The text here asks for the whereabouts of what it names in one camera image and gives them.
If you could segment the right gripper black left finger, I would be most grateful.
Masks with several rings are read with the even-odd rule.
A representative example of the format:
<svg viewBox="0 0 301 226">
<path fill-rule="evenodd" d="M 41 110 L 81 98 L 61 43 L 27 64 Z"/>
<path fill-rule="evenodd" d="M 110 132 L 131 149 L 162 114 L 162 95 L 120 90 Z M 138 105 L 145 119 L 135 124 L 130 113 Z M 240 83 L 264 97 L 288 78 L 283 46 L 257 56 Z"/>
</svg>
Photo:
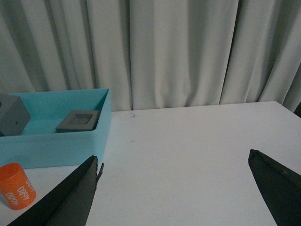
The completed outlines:
<svg viewBox="0 0 301 226">
<path fill-rule="evenodd" d="M 10 226 L 84 226 L 87 222 L 104 163 L 90 156 L 68 177 Z"/>
</svg>

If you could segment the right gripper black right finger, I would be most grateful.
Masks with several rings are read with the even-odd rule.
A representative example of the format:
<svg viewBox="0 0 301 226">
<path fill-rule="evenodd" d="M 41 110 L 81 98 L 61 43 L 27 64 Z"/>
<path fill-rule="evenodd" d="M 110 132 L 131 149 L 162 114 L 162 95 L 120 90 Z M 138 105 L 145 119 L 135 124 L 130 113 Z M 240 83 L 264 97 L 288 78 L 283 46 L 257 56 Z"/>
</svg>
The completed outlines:
<svg viewBox="0 0 301 226">
<path fill-rule="evenodd" d="M 255 149 L 250 150 L 248 165 L 276 224 L 299 226 L 301 176 Z"/>
</svg>

